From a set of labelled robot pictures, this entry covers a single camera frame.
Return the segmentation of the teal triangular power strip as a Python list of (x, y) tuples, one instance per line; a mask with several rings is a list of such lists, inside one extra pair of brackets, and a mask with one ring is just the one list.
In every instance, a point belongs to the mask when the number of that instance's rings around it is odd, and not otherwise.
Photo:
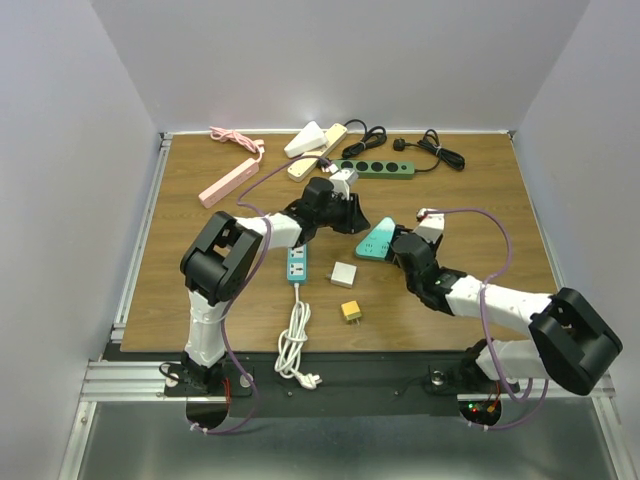
[(355, 256), (364, 260), (391, 262), (391, 243), (396, 233), (396, 223), (384, 217), (356, 246)]

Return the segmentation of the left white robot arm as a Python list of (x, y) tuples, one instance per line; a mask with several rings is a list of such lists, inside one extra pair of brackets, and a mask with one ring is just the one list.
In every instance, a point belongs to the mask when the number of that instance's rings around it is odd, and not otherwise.
[(276, 214), (240, 218), (219, 211), (198, 234), (180, 262), (180, 271), (190, 301), (181, 365), (199, 393), (213, 393), (222, 384), (223, 319), (230, 302), (252, 278), (256, 258), (262, 259), (271, 249), (301, 247), (320, 228), (341, 234), (370, 228), (358, 195), (351, 191), (357, 178), (352, 169), (328, 178), (313, 177), (301, 197)]

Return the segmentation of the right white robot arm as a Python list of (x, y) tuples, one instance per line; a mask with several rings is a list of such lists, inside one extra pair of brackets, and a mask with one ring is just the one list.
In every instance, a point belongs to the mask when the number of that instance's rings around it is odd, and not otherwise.
[(518, 341), (485, 337), (486, 345), (460, 366), (463, 384), (482, 390), (494, 380), (551, 380), (565, 390), (586, 396), (623, 350), (621, 339), (577, 290), (531, 293), (481, 280), (442, 267), (438, 244), (415, 233), (391, 243), (409, 292), (426, 307), (450, 316), (478, 318), (513, 330)]

